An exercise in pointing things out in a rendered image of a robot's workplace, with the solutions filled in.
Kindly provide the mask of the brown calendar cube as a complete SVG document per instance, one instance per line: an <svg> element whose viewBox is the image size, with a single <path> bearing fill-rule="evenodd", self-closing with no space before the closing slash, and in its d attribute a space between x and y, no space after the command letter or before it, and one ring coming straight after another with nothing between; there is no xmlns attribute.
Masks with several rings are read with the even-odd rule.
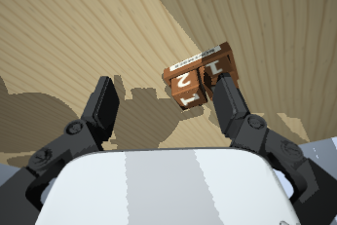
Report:
<svg viewBox="0 0 337 225"><path fill-rule="evenodd" d="M227 56L200 66L199 71L203 86L211 101L218 75L221 73L230 73L236 88L239 88L235 70Z"/></svg>
<svg viewBox="0 0 337 225"><path fill-rule="evenodd" d="M196 68L173 77L170 81L171 95L182 110L207 103L206 90Z"/></svg>

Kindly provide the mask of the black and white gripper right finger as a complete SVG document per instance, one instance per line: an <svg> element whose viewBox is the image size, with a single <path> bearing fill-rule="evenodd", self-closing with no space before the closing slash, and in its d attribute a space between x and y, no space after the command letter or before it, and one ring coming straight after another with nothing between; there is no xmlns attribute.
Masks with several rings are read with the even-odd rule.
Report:
<svg viewBox="0 0 337 225"><path fill-rule="evenodd" d="M229 147L261 155L289 181L289 199L301 225L330 225L337 215L337 179L304 157L297 144L267 128L262 117L251 114L230 73L218 75L212 101L222 134L232 140Z"/></svg>

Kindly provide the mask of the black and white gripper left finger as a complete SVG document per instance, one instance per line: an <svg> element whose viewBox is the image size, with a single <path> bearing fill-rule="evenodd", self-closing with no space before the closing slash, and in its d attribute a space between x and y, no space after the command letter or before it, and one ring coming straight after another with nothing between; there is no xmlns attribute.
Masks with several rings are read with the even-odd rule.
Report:
<svg viewBox="0 0 337 225"><path fill-rule="evenodd" d="M100 76L80 120L68 123L63 135L36 151L0 186L0 225L35 225L41 196L72 160L97 151L112 135L120 100L112 79Z"/></svg>

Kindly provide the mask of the brown shallow tray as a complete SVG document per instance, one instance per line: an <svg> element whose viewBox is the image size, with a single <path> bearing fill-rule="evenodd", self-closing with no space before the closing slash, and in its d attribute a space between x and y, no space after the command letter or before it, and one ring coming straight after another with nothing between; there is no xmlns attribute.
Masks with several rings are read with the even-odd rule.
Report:
<svg viewBox="0 0 337 225"><path fill-rule="evenodd" d="M207 64L209 62L212 62L224 56L227 56L228 59L230 60L235 70L237 80L239 80L239 75L238 75L237 67L235 64L232 49L230 45L228 44L228 42L225 42L205 52L202 52L196 56L192 56L171 67L166 68L164 71L165 81L168 83L169 87L171 88L171 81L170 81L171 78L176 77L180 74L183 74L195 68L197 69L200 75L200 71L199 71L200 66Z"/></svg>

